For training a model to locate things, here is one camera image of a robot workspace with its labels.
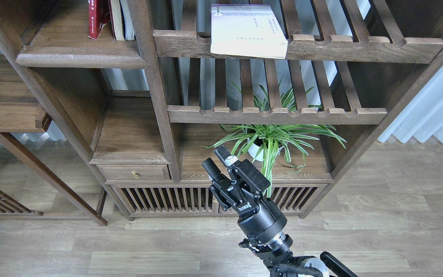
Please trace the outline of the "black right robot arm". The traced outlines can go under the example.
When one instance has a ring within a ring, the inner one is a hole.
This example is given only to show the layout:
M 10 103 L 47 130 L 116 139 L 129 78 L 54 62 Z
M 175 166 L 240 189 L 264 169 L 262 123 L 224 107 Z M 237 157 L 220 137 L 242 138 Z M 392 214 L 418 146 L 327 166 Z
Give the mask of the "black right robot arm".
M 210 190 L 223 210 L 232 208 L 239 215 L 238 226 L 246 238 L 239 243 L 251 249 L 270 272 L 271 277 L 353 277 L 349 268 L 329 252 L 319 258 L 293 256 L 293 243 L 283 232 L 287 218 L 275 203 L 264 196 L 270 182 L 249 161 L 240 161 L 226 147 L 215 150 L 216 156 L 227 168 L 223 175 L 211 158 L 202 162 L 212 181 Z

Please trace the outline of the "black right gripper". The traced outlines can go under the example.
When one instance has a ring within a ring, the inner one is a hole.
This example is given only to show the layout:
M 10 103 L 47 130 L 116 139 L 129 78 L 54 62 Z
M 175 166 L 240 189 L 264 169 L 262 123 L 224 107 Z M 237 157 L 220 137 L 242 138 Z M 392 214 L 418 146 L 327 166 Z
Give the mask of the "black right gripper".
M 237 212 L 238 225 L 248 241 L 242 247 L 268 248 L 275 250 L 286 241 L 283 228 L 288 222 L 275 203 L 264 197 L 270 186 L 269 180 L 247 159 L 229 165 L 226 160 L 229 152 L 225 146 L 215 150 L 215 154 L 227 167 L 231 180 L 223 175 L 211 158 L 202 162 L 212 181 L 210 191 L 223 211 Z

